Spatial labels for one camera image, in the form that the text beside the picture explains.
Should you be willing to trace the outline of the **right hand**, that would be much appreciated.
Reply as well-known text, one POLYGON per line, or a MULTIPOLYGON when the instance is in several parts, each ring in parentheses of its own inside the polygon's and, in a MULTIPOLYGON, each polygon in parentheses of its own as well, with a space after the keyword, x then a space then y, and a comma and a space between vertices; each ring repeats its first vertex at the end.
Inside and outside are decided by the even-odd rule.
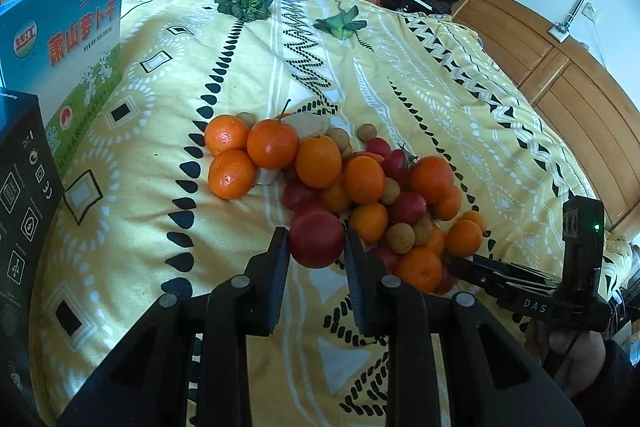
POLYGON ((567 355, 570 361, 563 384, 563 390, 570 398, 593 384, 603 369, 606 350, 598 332, 553 332, 549 335, 548 346, 559 355, 567 355))

